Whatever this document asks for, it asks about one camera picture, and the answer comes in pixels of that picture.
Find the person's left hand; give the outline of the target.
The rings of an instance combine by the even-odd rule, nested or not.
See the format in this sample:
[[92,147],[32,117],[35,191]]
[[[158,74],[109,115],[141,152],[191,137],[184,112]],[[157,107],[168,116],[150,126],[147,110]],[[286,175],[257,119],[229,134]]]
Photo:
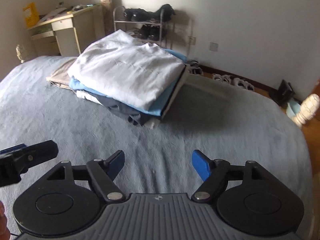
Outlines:
[[10,231],[7,228],[7,218],[5,216],[5,208],[2,202],[0,202],[0,240],[9,240]]

